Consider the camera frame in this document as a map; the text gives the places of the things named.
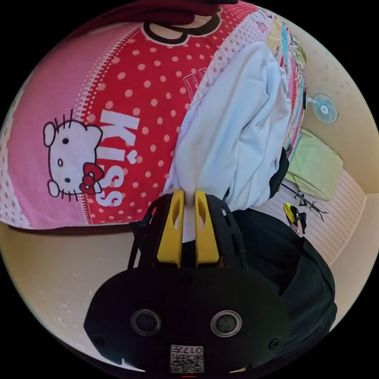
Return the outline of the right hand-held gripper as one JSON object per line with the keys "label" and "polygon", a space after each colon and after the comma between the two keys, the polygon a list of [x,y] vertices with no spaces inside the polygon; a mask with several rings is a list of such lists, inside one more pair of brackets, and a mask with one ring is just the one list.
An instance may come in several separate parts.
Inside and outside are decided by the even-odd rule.
{"label": "right hand-held gripper", "polygon": [[297,208],[290,203],[283,204],[283,211],[289,223],[295,223],[298,229],[305,229],[307,227],[306,212],[297,212]]}

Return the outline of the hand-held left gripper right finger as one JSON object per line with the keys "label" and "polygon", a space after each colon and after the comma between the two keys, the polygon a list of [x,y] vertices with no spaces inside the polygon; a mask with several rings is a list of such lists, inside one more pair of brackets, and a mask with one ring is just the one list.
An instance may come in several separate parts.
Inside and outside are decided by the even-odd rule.
{"label": "hand-held left gripper right finger", "polygon": [[204,191],[195,192],[195,250],[197,265],[215,265],[219,252]]}

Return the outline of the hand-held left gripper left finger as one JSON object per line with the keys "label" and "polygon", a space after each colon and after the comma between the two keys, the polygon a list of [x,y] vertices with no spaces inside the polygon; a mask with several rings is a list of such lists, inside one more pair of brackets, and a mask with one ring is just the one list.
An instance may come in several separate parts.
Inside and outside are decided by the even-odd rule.
{"label": "hand-held left gripper left finger", "polygon": [[175,190],[171,194],[167,218],[157,252],[161,264],[180,265],[184,222],[184,191]]}

